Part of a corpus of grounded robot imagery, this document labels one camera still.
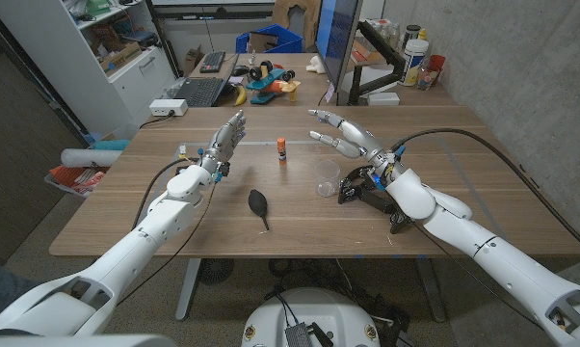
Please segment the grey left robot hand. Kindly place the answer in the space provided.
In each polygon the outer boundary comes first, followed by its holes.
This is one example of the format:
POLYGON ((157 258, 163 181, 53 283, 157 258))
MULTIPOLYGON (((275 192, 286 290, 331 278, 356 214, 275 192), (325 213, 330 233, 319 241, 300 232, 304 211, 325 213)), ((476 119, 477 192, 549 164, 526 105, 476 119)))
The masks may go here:
POLYGON ((233 156, 233 151, 245 137, 247 122, 244 111, 239 110, 227 123, 211 137, 208 148, 204 151, 199 165, 213 174, 222 163, 233 156))

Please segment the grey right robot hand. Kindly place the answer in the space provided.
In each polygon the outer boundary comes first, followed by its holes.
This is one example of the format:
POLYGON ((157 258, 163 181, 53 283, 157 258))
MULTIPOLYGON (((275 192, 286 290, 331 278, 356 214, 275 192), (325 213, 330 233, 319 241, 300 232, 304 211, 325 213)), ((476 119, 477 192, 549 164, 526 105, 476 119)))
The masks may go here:
POLYGON ((385 169, 394 163, 394 156, 387 152, 379 140, 368 130, 339 115, 324 110, 308 110, 310 116, 317 117, 322 123, 331 125, 342 133, 342 138, 332 138, 316 131, 309 136, 327 146, 334 147, 339 153, 348 158, 362 157, 382 175, 385 169))

